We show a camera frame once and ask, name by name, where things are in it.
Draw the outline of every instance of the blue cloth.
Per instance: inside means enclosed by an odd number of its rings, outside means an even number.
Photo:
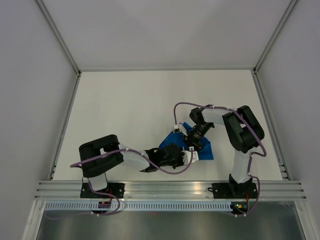
[[[184,126],[187,133],[192,130],[192,127],[188,123],[184,122],[182,123],[182,125]],[[179,133],[173,133],[173,131],[170,132],[170,134],[159,145],[159,148],[161,149],[165,146],[168,146],[169,144],[176,144],[180,148],[184,147],[184,149],[188,149],[187,145],[183,141],[183,135],[184,134],[182,132],[179,132]],[[203,137],[201,139],[201,144],[203,148],[201,151],[198,151],[199,160],[213,160],[214,155],[212,153],[210,141],[205,137]]]

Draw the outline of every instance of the robotic arm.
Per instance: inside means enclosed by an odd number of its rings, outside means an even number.
[[[242,106],[235,111],[262,140],[265,136],[264,131],[251,109],[248,106]],[[199,160],[197,151],[202,149],[201,138],[210,128],[214,128],[215,124],[220,124],[225,126],[230,143],[234,147],[234,165],[229,175],[228,187],[235,197],[240,196],[252,185],[252,178],[248,175],[247,168],[251,153],[259,146],[259,143],[236,114],[227,109],[217,109],[207,105],[206,108],[192,109],[189,116],[195,123],[191,132],[187,133],[182,124],[177,124],[173,128],[174,133],[184,134],[183,141],[189,150],[182,149],[175,144],[145,151],[129,150],[118,141],[116,135],[108,135],[81,145],[79,147],[81,162],[71,166],[76,167],[81,164],[83,176],[89,178],[92,188],[95,191],[107,192],[106,172],[119,164],[135,167],[141,172],[152,173],[158,168],[150,162],[158,167],[172,166],[174,169],[189,165],[190,161],[196,162]]]

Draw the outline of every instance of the purple cable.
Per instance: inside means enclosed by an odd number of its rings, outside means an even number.
[[[171,172],[171,171],[167,171],[167,170],[164,170],[162,169],[161,167],[157,166],[155,163],[153,163],[149,158],[147,158],[146,156],[142,155],[139,151],[137,150],[134,150],[134,149],[118,149],[118,150],[114,150],[114,151],[109,151],[109,152],[106,152],[102,155],[98,155],[98,156],[95,156],[95,157],[91,157],[89,159],[86,159],[86,160],[83,160],[83,161],[79,161],[77,163],[74,163],[72,165],[70,165],[70,168],[77,168],[79,165],[81,164],[86,164],[86,163],[89,163],[91,161],[94,161],[94,160],[97,160],[97,159],[100,159],[100,158],[103,158],[103,157],[106,157],[106,156],[109,156],[109,155],[112,155],[112,154],[116,154],[116,153],[121,153],[121,152],[132,152],[132,153],[135,153],[135,154],[138,154],[140,155],[143,159],[145,159],[148,163],[150,163],[152,166],[154,166],[156,169],[160,170],[161,172],[164,172],[166,174],[170,174],[170,175],[177,175],[177,174],[182,174],[184,173],[185,171],[188,170],[188,168],[190,168],[191,164],[192,164],[192,159],[194,157],[194,152],[191,150],[191,159],[190,159],[190,162],[188,163],[188,165],[181,171],[177,171],[177,172]]]
[[[115,210],[113,210],[113,211],[111,211],[111,212],[100,213],[99,215],[107,216],[107,215],[115,214],[115,213],[118,211],[118,209],[120,208],[120,200],[119,200],[119,198],[117,198],[115,195],[112,195],[112,194],[110,194],[110,193],[104,193],[104,192],[99,192],[99,191],[94,190],[94,189],[92,188],[92,185],[91,185],[91,182],[90,182],[90,181],[88,182],[88,184],[89,184],[89,188],[90,188],[91,192],[93,192],[94,194],[109,196],[109,197],[114,198],[114,199],[118,202],[118,206],[116,207]]]
[[[201,106],[201,105],[198,105],[198,104],[195,104],[195,103],[192,103],[192,102],[185,102],[185,101],[182,101],[182,102],[178,102],[176,105],[174,105],[174,108],[173,108],[173,116],[174,116],[174,124],[177,125],[178,124],[178,121],[177,121],[177,115],[176,115],[176,108],[179,106],[179,105],[192,105],[192,106],[195,106],[195,107],[198,107],[198,108],[203,108],[203,109],[212,109],[213,107],[212,106]]]
[[[109,152],[106,152],[104,154],[101,154],[101,155],[98,155],[98,156],[94,156],[94,157],[88,158],[86,160],[79,161],[79,162],[76,162],[74,164],[71,164],[70,168],[79,168],[79,165],[81,165],[81,164],[86,164],[86,163],[92,162],[94,160],[107,157],[107,156],[109,156],[111,154],[116,154],[116,153],[125,152],[125,151],[126,151],[126,149],[118,149],[118,150],[109,151]]]
[[[257,197],[255,199],[255,202],[253,204],[253,206],[250,208],[250,210],[246,213],[249,214],[254,208],[255,206],[257,205],[258,203],[258,200],[259,200],[259,197],[260,197],[260,180],[257,176],[253,176],[250,174],[250,169],[251,169],[251,164],[252,164],[252,160],[253,160],[253,155],[258,155],[258,156],[261,156],[261,157],[266,157],[267,156],[267,151],[265,149],[265,146],[262,144],[262,142],[260,141],[259,137],[257,136],[257,134],[255,133],[255,131],[250,127],[250,125],[247,123],[246,120],[244,120],[243,117],[241,117],[241,115],[234,109],[232,108],[227,108],[227,107],[224,107],[224,106],[201,106],[201,105],[198,105],[198,104],[194,104],[194,103],[191,103],[191,102],[178,102],[174,108],[173,108],[173,116],[174,116],[174,122],[175,124],[178,124],[177,122],[177,117],[176,117],[176,108],[177,106],[181,105],[181,104],[184,104],[184,105],[191,105],[191,106],[195,106],[195,107],[198,107],[198,108],[203,108],[203,109],[222,109],[222,110],[227,110],[229,112],[232,112],[234,113],[239,119],[240,121],[248,128],[248,130],[250,131],[250,133],[253,135],[253,137],[255,138],[255,140],[258,142],[259,146],[261,147],[263,153],[260,153],[260,152],[257,152],[257,151],[253,151],[251,152],[250,154],[250,157],[249,157],[249,162],[248,162],[248,167],[247,167],[247,174],[253,178],[253,179],[256,179],[257,183],[258,183],[258,193],[257,193]],[[238,217],[243,217],[245,214],[240,214],[240,215],[237,215]]]
[[[118,211],[118,209],[120,208],[120,200],[119,200],[119,198],[117,198],[115,195],[112,195],[112,194],[110,194],[110,193],[103,193],[103,192],[95,191],[95,190],[92,188],[91,182],[88,182],[88,184],[89,184],[89,188],[90,188],[91,192],[93,192],[93,193],[95,193],[95,194],[100,194],[100,195],[109,196],[109,197],[111,197],[111,198],[114,198],[114,199],[118,202],[118,206],[116,207],[115,210],[113,210],[113,211],[111,211],[111,212],[106,212],[106,213],[99,213],[99,215],[107,216],[107,215],[115,214],[115,213]],[[110,204],[106,204],[106,205],[102,204],[102,206],[99,205],[99,207],[110,207]],[[90,211],[90,212],[79,212],[79,213],[76,213],[76,214],[74,214],[74,215],[60,216],[60,217],[51,217],[51,216],[48,216],[48,214],[47,214],[46,211],[44,211],[43,214],[44,214],[44,217],[45,217],[46,219],[49,219],[49,220],[63,220],[63,219],[67,219],[67,218],[73,217],[73,216],[93,215],[91,211]]]
[[[73,217],[73,216],[80,216],[80,215],[91,215],[91,212],[78,212],[76,214],[73,214],[73,215],[68,215],[68,216],[58,216],[58,217],[52,217],[52,216],[48,216],[48,213],[47,211],[44,211],[43,212],[43,215],[46,219],[49,219],[49,220],[63,220],[63,219],[67,219],[67,218],[70,218],[70,217]]]

